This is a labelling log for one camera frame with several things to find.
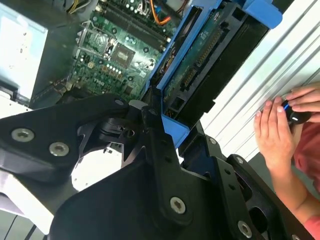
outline cable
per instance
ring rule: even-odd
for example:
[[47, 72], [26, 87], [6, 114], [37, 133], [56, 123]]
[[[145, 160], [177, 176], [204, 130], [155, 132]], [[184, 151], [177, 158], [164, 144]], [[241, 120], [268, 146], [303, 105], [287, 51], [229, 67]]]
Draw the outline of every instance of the cable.
[[11, 230], [11, 228], [12, 228], [13, 224], [15, 223], [15, 220], [17, 219], [17, 217], [18, 217], [18, 215], [15, 215], [15, 217], [14, 217], [14, 219], [12, 220], [11, 225], [10, 225], [10, 227], [9, 227], [8, 231], [6, 232], [5, 237], [4, 237], [4, 239], [3, 239], [3, 240], [6, 240], [6, 239], [7, 239], [8, 234], [9, 234], [9, 232], [10, 232], [10, 230]]
[[35, 230], [36, 230], [37, 226], [33, 224], [33, 226], [31, 227], [30, 231], [28, 232], [28, 234], [26, 235], [24, 240], [30, 240], [32, 234], [34, 234]]
[[154, 20], [155, 20], [155, 22], [157, 24], [165, 25], [167, 22], [169, 22], [171, 20], [171, 17], [167, 16], [164, 20], [159, 21], [158, 16], [156, 14], [155, 5], [154, 5], [154, 1], [153, 0], [150, 0], [150, 8], [151, 8], [151, 12], [152, 12], [152, 15], [154, 17]]
[[71, 11], [75, 10], [75, 8], [77, 7], [78, 3], [79, 3], [79, 0], [74, 0], [72, 6], [69, 7], [69, 9], [66, 12], [70, 13]]
[[167, 4], [164, 3], [163, 0], [153, 0], [154, 4], [161, 8], [161, 11], [165, 14], [167, 14], [171, 21], [178, 26], [181, 22], [181, 16], [176, 13], [175, 10], [173, 10], [171, 7], [169, 7]]
[[87, 2], [81, 2], [79, 3], [76, 8], [73, 11], [69, 11], [70, 14], [74, 14], [76, 11], [78, 11], [79, 9], [82, 9], [86, 6], [88, 6], [91, 3], [92, 0], [88, 0]]
[[187, 3], [188, 3], [188, 0], [184, 0], [184, 2], [182, 3], [181, 7], [176, 11], [176, 13], [179, 14], [180, 12], [183, 12], [185, 7], [186, 7], [186, 5], [187, 5]]

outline yellow wire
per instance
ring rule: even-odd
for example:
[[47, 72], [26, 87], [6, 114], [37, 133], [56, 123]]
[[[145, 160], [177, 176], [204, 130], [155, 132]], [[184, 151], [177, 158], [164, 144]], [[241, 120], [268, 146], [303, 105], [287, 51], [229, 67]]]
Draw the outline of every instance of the yellow wire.
[[69, 13], [71, 13], [73, 10], [76, 9], [77, 5], [78, 5], [79, 0], [74, 0], [74, 3], [72, 5], [72, 8], [70, 9]]

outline screw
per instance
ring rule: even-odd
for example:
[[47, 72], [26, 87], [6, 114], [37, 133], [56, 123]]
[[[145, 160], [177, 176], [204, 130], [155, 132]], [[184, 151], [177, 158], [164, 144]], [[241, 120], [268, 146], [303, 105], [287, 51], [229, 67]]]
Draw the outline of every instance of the screw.
[[240, 163], [240, 164], [243, 164], [244, 163], [244, 161], [240, 158], [240, 157], [236, 157], [236, 160], [238, 161], [238, 163]]
[[69, 147], [63, 142], [54, 142], [49, 146], [49, 151], [53, 156], [64, 157], [69, 153]]
[[216, 145], [216, 144], [217, 144], [216, 140], [214, 140], [213, 138], [210, 138], [210, 142], [211, 142], [213, 145]]
[[184, 214], [186, 212], [186, 205], [179, 197], [173, 196], [170, 199], [170, 206], [177, 214]]
[[240, 232], [247, 238], [250, 239], [252, 237], [252, 231], [248, 224], [246, 224], [244, 221], [238, 221], [238, 228]]
[[116, 103], [116, 104], [119, 104], [120, 106], [123, 106], [123, 105], [124, 105], [124, 103], [123, 103], [121, 100], [119, 100], [119, 99], [116, 99], [116, 100], [115, 100], [115, 103]]
[[29, 129], [17, 128], [11, 132], [11, 137], [18, 142], [27, 143], [35, 138], [35, 134]]
[[300, 238], [297, 235], [293, 234], [292, 235], [292, 240], [300, 240]]
[[149, 109], [149, 112], [151, 113], [151, 114], [153, 114], [153, 115], [157, 115], [157, 112], [154, 110], [154, 109]]

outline green circuit board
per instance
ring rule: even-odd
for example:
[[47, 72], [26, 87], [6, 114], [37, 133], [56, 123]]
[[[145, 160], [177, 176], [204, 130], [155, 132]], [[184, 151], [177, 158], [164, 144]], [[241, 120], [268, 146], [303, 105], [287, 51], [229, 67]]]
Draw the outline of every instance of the green circuit board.
[[95, 32], [93, 26], [86, 30], [71, 83], [93, 95], [138, 99], [162, 54], [96, 12], [91, 19], [106, 33]]
[[[138, 1], [135, 4], [129, 0], [110, 2], [113, 5], [99, 1], [90, 20], [82, 24], [69, 83], [91, 95], [113, 93], [126, 101], [139, 99], [169, 42], [165, 32], [172, 36], [175, 29], [171, 23], [143, 29], [140, 25], [143, 14], [122, 14], [123, 9], [131, 11], [132, 6], [138, 9]], [[155, 30], [162, 32], [161, 38]]]
[[183, 89], [191, 83], [198, 73], [198, 68], [202, 66], [218, 42], [222, 35], [218, 25], [221, 23], [223, 11], [223, 9], [218, 9], [210, 14], [206, 24], [173, 74], [169, 84], [165, 87], [163, 91], [163, 102], [165, 104], [170, 101], [171, 95], [176, 89]]

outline blue plastic bracket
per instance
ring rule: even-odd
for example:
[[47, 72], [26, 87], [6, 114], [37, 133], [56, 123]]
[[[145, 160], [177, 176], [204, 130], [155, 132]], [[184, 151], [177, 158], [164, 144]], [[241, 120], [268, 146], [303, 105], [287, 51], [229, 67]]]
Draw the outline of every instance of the blue plastic bracket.
[[[232, 0], [233, 2], [239, 4], [242, 7], [242, 10], [267, 26], [270, 29], [275, 28], [278, 26], [282, 21], [282, 13], [274, 6], [272, 5], [272, 0]], [[179, 51], [177, 56], [172, 62], [172, 65], [169, 67], [167, 73], [163, 76], [162, 80], [158, 84], [157, 88], [163, 90], [167, 83], [169, 82], [169, 79], [171, 78], [172, 74], [175, 72], [175, 69], [178, 67], [180, 61], [183, 59], [183, 56], [188, 51], [188, 48], [192, 45], [192, 42], [198, 32], [200, 31], [203, 24], [205, 24], [206, 19], [212, 9], [217, 9], [219, 5], [221, 4], [222, 0], [216, 0], [216, 1], [208, 1], [208, 0], [193, 0], [194, 6], [200, 6], [203, 8], [202, 14], [199, 17], [197, 23], [193, 26], [193, 29], [190, 33], [190, 36], [186, 39], [184, 43], [184, 48]], [[178, 34], [179, 29], [182, 26], [180, 25], [177, 29], [177, 32], [173, 39], [175, 39], [176, 35]], [[147, 91], [148, 87], [150, 85], [150, 82], [148, 81], [146, 83], [145, 91]], [[178, 148], [180, 144], [185, 140], [185, 138], [189, 134], [189, 128], [180, 122], [162, 115], [162, 122], [164, 126], [164, 130], [167, 134], [170, 134], [172, 136], [174, 146]]]
[[189, 128], [164, 114], [161, 117], [165, 133], [171, 135], [174, 147], [178, 148], [189, 135]]
[[272, 4], [272, 0], [233, 0], [242, 10], [266, 25], [274, 29], [282, 21], [282, 13]]

